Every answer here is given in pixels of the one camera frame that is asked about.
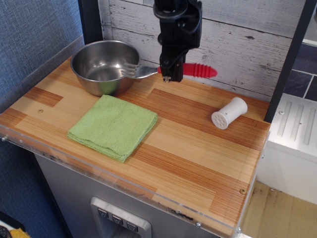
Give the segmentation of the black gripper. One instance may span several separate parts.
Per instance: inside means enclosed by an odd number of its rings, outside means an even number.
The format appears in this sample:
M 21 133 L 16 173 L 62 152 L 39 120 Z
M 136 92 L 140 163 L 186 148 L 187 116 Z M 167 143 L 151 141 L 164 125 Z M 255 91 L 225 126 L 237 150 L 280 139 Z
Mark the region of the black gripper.
M 163 81 L 181 82 L 186 54 L 200 46 L 202 2 L 158 1 L 157 18 L 160 24 L 158 42 L 162 47 L 159 60 Z

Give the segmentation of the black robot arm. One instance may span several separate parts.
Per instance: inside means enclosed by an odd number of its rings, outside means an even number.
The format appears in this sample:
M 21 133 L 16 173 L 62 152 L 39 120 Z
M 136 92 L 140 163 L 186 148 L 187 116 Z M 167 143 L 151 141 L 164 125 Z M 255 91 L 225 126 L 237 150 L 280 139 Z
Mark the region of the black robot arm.
M 186 55 L 200 46 L 202 2 L 199 0 L 156 0 L 154 15 L 159 19 L 159 58 L 164 81 L 183 79 Z

